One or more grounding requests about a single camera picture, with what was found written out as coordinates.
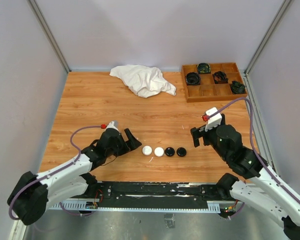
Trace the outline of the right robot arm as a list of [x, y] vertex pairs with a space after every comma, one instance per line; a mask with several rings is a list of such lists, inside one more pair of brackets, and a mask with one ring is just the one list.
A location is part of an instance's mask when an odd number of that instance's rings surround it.
[[190, 133], [195, 147], [203, 139], [234, 172], [225, 173], [217, 182], [220, 199], [233, 198], [255, 208], [282, 227], [290, 240], [300, 240], [300, 195], [259, 154], [243, 145], [241, 134], [226, 124], [224, 114], [214, 126], [194, 127]]

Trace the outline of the black charging case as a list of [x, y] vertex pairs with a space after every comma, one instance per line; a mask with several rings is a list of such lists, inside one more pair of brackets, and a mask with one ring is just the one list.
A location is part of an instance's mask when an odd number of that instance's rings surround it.
[[173, 157], [175, 155], [175, 149], [173, 147], [167, 147], [165, 150], [164, 150], [164, 153], [166, 156], [168, 157]]
[[184, 148], [184, 147], [179, 147], [177, 150], [176, 150], [176, 154], [179, 156], [179, 157], [185, 157], [187, 155], [187, 150]]

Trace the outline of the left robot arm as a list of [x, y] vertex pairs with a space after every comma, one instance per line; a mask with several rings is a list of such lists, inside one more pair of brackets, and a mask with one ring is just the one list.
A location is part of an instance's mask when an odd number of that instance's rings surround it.
[[87, 147], [78, 148], [77, 155], [41, 173], [27, 171], [21, 175], [7, 199], [8, 215], [26, 226], [39, 220], [47, 209], [68, 198], [97, 193], [96, 179], [90, 174], [111, 157], [119, 157], [139, 148], [142, 143], [126, 128], [124, 139], [115, 126], [104, 132]]

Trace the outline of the white round charging case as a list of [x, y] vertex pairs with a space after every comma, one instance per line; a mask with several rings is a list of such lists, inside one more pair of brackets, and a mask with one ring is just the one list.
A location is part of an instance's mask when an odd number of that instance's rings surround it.
[[145, 155], [145, 156], [149, 156], [151, 155], [153, 152], [153, 149], [151, 146], [149, 145], [145, 145], [143, 148], [142, 148], [142, 154]]

